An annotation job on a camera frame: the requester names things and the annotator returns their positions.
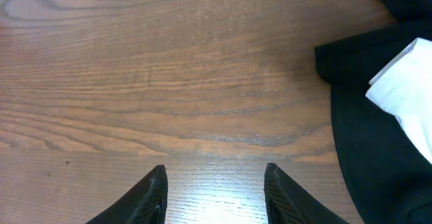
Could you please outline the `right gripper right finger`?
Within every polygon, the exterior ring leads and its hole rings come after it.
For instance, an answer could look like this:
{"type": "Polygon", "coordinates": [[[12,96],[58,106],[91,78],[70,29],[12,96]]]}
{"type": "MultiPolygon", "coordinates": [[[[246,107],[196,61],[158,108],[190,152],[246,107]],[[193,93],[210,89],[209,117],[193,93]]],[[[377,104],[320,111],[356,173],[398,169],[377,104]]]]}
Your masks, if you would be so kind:
{"type": "Polygon", "coordinates": [[[268,224],[348,224],[275,163],[267,164],[264,193],[268,224]]]}

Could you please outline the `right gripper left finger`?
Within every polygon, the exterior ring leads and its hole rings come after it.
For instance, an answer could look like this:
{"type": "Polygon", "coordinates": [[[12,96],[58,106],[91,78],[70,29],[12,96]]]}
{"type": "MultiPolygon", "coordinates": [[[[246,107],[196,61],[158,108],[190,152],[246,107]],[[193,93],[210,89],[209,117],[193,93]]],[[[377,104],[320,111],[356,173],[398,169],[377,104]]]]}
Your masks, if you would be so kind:
{"type": "Polygon", "coordinates": [[[109,208],[86,224],[164,224],[168,180],[157,165],[109,208]]]}

